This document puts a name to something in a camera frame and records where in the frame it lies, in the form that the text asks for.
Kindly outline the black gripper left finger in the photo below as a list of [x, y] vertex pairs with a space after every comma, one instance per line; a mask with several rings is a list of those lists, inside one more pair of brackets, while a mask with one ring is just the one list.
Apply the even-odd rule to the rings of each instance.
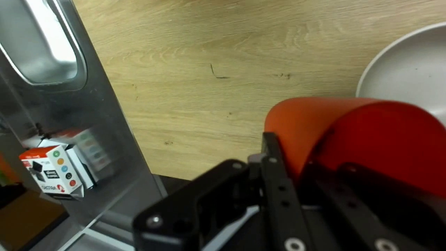
[[262, 134], [261, 152], [250, 157], [250, 170], [260, 189], [265, 247], [269, 251], [318, 251], [274, 132]]

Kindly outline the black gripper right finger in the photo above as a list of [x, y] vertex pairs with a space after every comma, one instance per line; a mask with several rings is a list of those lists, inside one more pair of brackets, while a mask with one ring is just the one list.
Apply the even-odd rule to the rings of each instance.
[[444, 198], [357, 163], [311, 164], [306, 178], [346, 251], [446, 251]]

